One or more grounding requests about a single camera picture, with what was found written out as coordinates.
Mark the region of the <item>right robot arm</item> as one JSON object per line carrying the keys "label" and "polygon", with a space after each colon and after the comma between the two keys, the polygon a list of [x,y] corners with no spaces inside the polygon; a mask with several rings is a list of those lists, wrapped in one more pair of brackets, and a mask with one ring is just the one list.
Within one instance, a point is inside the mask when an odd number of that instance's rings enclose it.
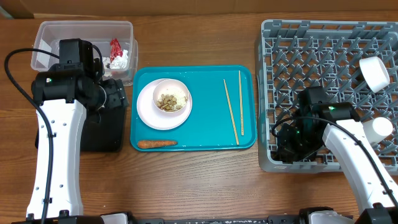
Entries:
{"label": "right robot arm", "polygon": [[337,158],[354,193],[357,223],[397,223],[397,184],[377,157],[350,103],[301,106],[297,115],[275,123],[271,133],[285,155],[303,159],[325,146]]}

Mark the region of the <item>red snack wrapper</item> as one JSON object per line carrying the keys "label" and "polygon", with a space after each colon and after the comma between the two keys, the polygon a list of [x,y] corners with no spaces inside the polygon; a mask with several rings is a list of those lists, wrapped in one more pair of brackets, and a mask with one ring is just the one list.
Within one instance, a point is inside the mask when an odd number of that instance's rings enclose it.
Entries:
{"label": "red snack wrapper", "polygon": [[123,50],[121,48],[121,45],[118,41],[118,39],[113,39],[110,43],[111,46],[111,53],[110,53],[110,61],[112,62],[116,57],[122,57],[123,56]]}

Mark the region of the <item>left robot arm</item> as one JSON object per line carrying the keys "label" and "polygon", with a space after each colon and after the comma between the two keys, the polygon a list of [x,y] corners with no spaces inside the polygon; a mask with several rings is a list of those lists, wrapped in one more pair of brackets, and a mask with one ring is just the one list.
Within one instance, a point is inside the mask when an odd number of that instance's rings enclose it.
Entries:
{"label": "left robot arm", "polygon": [[34,190],[26,217],[82,215],[79,173],[81,152],[116,152],[124,135],[129,105],[120,79],[103,80],[82,64],[52,65],[32,82],[38,150]]}

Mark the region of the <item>white tissue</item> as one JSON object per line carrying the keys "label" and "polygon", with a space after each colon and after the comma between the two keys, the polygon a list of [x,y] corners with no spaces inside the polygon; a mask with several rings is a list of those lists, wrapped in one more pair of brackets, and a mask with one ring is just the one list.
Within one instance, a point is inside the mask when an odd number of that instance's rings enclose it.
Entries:
{"label": "white tissue", "polygon": [[126,68],[128,62],[128,51],[123,50],[123,56],[122,57],[116,57],[110,64],[110,69],[123,69]]}

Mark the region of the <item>wooden chopstick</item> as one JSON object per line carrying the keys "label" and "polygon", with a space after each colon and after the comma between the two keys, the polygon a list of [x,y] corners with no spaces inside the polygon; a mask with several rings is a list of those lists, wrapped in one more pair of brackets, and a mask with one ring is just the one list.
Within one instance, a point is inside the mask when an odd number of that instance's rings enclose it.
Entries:
{"label": "wooden chopstick", "polygon": [[239,84],[239,109],[240,109],[241,135],[244,136],[243,93],[242,93],[240,70],[238,70],[238,84]]}
{"label": "wooden chopstick", "polygon": [[233,126],[233,131],[234,131],[234,137],[236,140],[236,145],[239,145],[239,138],[238,138],[238,134],[237,134],[237,130],[236,130],[236,124],[235,124],[235,120],[234,120],[234,114],[233,114],[233,109],[231,106],[231,101],[230,101],[230,97],[229,97],[229,91],[228,91],[228,86],[226,84],[226,80],[223,79],[223,83],[224,83],[224,90],[226,93],[226,99],[228,102],[228,108],[229,108],[229,113],[230,113],[230,117],[231,117],[231,122],[232,122],[232,126]]}

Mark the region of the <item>white bowl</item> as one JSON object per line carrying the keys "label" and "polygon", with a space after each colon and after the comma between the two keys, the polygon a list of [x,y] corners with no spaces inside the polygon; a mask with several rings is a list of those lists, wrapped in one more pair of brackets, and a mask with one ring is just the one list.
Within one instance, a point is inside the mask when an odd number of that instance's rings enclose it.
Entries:
{"label": "white bowl", "polygon": [[388,71],[379,57],[363,58],[359,67],[372,92],[377,93],[390,84]]}

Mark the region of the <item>white cup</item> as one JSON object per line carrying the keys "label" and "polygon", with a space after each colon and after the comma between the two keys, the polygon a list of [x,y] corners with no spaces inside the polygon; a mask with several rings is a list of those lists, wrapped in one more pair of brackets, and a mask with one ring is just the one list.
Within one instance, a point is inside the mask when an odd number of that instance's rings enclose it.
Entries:
{"label": "white cup", "polygon": [[393,125],[387,118],[378,117],[363,123],[363,129],[370,145],[375,146],[393,132]]}

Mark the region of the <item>grey dishwasher rack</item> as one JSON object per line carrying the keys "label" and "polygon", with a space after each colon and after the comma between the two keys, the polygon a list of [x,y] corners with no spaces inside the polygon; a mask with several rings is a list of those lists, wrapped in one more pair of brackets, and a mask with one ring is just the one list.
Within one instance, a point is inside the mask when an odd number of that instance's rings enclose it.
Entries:
{"label": "grey dishwasher rack", "polygon": [[[270,130],[298,109],[298,94],[322,86],[331,102],[349,102],[361,121],[384,117],[397,124],[397,23],[266,20],[256,47],[259,88],[259,166],[266,172],[338,172],[326,148],[307,160],[285,162],[277,156]],[[359,61],[378,57],[390,78],[374,93],[361,79]]]}

